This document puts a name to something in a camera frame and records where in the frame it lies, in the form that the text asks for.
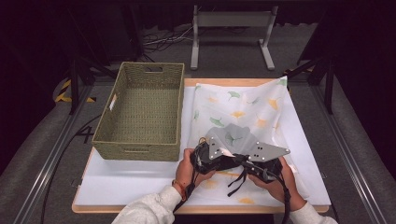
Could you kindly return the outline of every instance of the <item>woven storage basket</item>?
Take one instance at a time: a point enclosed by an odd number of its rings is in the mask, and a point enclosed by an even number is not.
[[[122,63],[93,146],[105,160],[178,161],[183,63]]]

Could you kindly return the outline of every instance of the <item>white table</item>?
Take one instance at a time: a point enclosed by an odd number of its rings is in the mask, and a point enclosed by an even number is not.
[[[180,152],[187,145],[190,135],[192,99],[195,83],[210,83],[222,86],[257,86],[271,79],[262,78],[186,78]],[[318,212],[329,209],[330,199],[322,181],[312,151],[304,135],[290,96],[286,97],[284,110],[280,117],[288,129],[282,129],[290,156],[298,167],[299,175],[309,192],[306,198]],[[170,161],[105,161],[93,148],[91,156],[78,187],[72,209],[76,213],[118,213],[127,203],[143,195],[159,192],[163,186],[170,185],[175,177],[178,162]],[[262,204],[235,203],[208,200],[201,197],[202,192],[191,195],[189,200],[177,210],[178,214],[257,214],[281,213],[282,204],[268,206]]]

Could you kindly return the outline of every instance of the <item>white tabletop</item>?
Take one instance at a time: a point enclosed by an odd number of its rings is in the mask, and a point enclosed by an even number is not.
[[[190,135],[193,90],[194,87],[186,86],[184,92],[180,158]],[[288,127],[283,128],[282,132],[290,148],[290,156],[297,167],[298,175],[308,192],[306,199],[316,207],[317,211],[327,211],[331,204],[330,199],[289,95],[285,98],[284,110],[279,120]],[[72,205],[73,211],[76,213],[118,213],[127,203],[146,194],[159,192],[165,185],[170,185],[172,179],[175,178],[177,165],[178,162],[170,161],[106,161],[93,148]],[[246,188],[254,188],[255,186],[251,187],[253,185],[248,181],[245,184]],[[260,196],[254,196],[254,203],[241,203],[233,197],[228,198],[226,195],[229,191],[223,192],[224,197],[210,200],[205,197],[205,190],[210,189],[197,188],[177,212],[180,214],[224,214],[283,211],[283,205],[272,199],[267,192],[260,191],[262,192]]]

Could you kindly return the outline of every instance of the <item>leaf pattern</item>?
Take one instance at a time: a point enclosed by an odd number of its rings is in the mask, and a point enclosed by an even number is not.
[[[233,98],[233,97],[235,97],[235,98],[241,97],[241,95],[240,95],[238,92],[236,92],[236,91],[229,91],[228,93],[230,94],[230,99],[228,99],[229,101],[230,101],[231,98]]]
[[[194,111],[194,119],[198,120],[198,118],[199,118],[199,110],[195,110]]]
[[[212,123],[214,123],[214,124],[216,124],[216,125],[218,125],[218,126],[220,126],[220,127],[224,127],[224,124],[222,124],[222,123],[220,122],[220,120],[221,120],[221,119],[213,119],[213,118],[210,118],[210,122],[212,122]]]
[[[281,78],[277,85],[282,85],[282,86],[287,86],[288,85],[288,80]]]
[[[255,105],[255,104],[257,104],[259,101],[260,101],[260,97],[257,97],[254,101],[252,101],[252,102],[247,102],[247,103],[248,103],[248,104],[253,104],[253,105]]]
[[[242,137],[240,137],[240,138],[233,138],[233,137],[231,136],[230,133],[226,133],[226,134],[225,134],[225,142],[226,142],[228,145],[232,146],[232,147],[233,147],[233,141],[238,140],[238,139],[242,139]]]

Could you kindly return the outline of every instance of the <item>basket handle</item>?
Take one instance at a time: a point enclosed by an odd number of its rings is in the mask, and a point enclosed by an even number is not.
[[[156,63],[146,63],[143,65],[145,73],[163,73],[163,69],[166,65]]]
[[[113,110],[114,105],[116,104],[116,101],[117,101],[117,94],[114,93],[113,98],[111,99],[110,105],[108,106],[108,109],[109,109],[110,111]]]

